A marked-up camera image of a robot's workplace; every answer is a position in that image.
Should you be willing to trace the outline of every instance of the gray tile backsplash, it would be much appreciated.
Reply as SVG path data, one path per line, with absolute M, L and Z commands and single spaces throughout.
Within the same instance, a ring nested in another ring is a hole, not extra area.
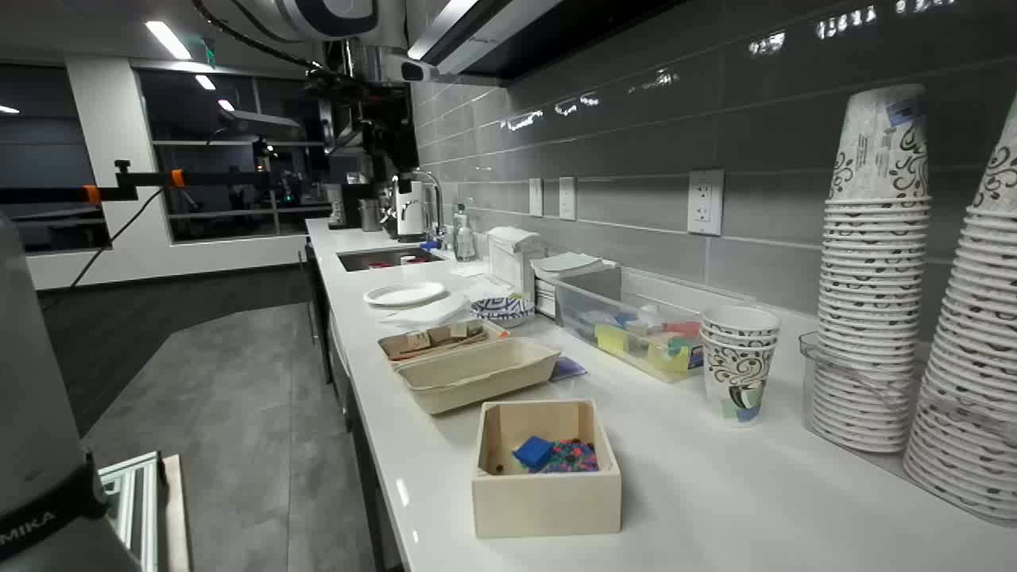
M 1017 91 L 1015 19 L 1015 0 L 687 0 L 512 85 L 414 85 L 419 151 L 482 225 L 813 310 L 845 100 L 921 84 L 928 333 Z M 722 238 L 687 236 L 695 167 L 728 174 Z M 557 218 L 562 174 L 577 221 Z M 529 216 L 529 178 L 543 178 L 548 218 Z

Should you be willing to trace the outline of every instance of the clear plastic bin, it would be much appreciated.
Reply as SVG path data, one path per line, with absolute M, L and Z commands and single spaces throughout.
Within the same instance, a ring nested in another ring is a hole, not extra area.
M 704 368 L 700 310 L 662 298 L 611 298 L 572 282 L 554 282 L 559 320 L 591 346 L 663 380 Z

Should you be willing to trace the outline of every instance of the white plate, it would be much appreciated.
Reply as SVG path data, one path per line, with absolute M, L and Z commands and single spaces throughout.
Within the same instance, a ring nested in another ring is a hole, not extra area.
M 418 282 L 418 286 L 382 286 L 364 294 L 364 303 L 376 309 L 409 309 L 444 298 L 447 288 L 441 282 Z

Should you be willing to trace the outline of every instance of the white countertop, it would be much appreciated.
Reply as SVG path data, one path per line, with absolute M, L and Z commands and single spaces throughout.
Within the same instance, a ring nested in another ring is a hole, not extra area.
M 377 463 L 377 481 L 414 572 L 1015 572 L 1017 532 L 978 521 L 900 472 L 843 450 L 802 425 L 802 390 L 773 380 L 749 425 L 715 419 L 695 380 L 662 383 L 536 320 L 520 336 L 562 346 L 587 368 L 517 398 L 591 398 L 622 467 L 622 532 L 603 537 L 477 540 L 471 457 L 477 407 L 425 416 L 377 336 L 395 333 L 364 293 L 441 280 L 459 288 L 482 263 L 419 263 L 347 272 L 336 250 L 392 249 L 364 232 L 309 221 L 336 351 Z

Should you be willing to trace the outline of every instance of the electrical outlet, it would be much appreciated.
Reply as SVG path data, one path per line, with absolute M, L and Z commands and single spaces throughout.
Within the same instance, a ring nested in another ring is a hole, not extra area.
M 559 218 L 577 218 L 577 178 L 559 178 Z
M 692 171 L 687 228 L 695 236 L 722 236 L 722 225 L 724 225 L 724 171 Z
M 542 178 L 532 178 L 532 216 L 543 216 Z

